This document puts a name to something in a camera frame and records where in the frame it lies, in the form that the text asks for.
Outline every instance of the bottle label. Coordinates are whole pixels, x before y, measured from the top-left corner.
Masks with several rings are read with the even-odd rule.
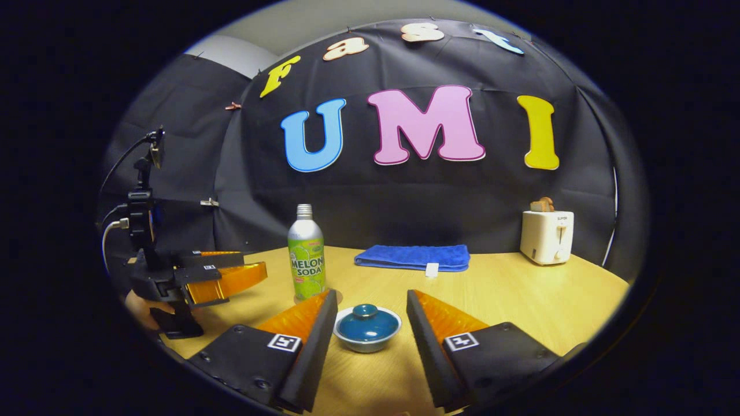
[[[295,296],[308,299],[326,288],[326,265],[323,257],[323,238],[288,240],[290,270]]]

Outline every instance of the folded towel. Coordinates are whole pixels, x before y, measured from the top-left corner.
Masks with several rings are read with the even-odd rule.
[[[354,258],[358,266],[424,270],[427,263],[439,263],[441,272],[462,272],[468,268],[470,253],[459,246],[372,246]]]

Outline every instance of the ceramic bowl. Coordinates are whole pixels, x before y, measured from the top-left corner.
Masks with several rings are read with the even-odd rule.
[[[381,349],[385,348],[388,345],[388,342],[391,340],[391,338],[393,338],[401,330],[401,317],[398,316],[396,312],[393,312],[390,309],[377,306],[377,310],[389,313],[393,318],[396,319],[396,321],[398,321],[398,327],[396,328],[395,331],[393,331],[393,333],[391,333],[387,337],[380,338],[377,340],[370,340],[370,341],[352,340],[350,338],[342,336],[339,333],[339,323],[347,315],[350,315],[353,309],[354,307],[340,310],[339,312],[337,312],[337,319],[334,321],[334,335],[340,340],[342,340],[342,343],[344,343],[344,345],[346,345],[348,348],[350,348],[353,351],[356,351],[356,352],[380,351]]]

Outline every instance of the pink letter m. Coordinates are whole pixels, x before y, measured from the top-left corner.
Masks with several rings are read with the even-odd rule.
[[[399,90],[384,90],[368,97],[377,108],[380,122],[380,150],[374,159],[378,164],[401,164],[408,160],[408,150],[401,147],[401,133],[421,159],[429,158],[434,139],[443,128],[441,158],[448,161],[476,161],[485,157],[478,143],[470,114],[470,88],[443,85],[431,96],[425,113]]]

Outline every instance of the table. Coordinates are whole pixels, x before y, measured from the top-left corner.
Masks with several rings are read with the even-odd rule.
[[[332,335],[313,415],[444,415],[431,402],[421,358],[406,315],[406,293],[418,289],[495,325],[510,321],[558,355],[593,337],[619,306],[628,284],[575,255],[565,264],[538,266],[521,253],[473,254],[464,272],[383,269],[354,265],[362,252],[327,246],[326,282],[343,296],[338,309],[372,303],[403,320],[388,347],[353,352]],[[268,277],[230,302],[195,310],[205,334],[164,343],[190,358],[229,327],[258,326],[294,306],[288,249],[246,255],[265,261]]]

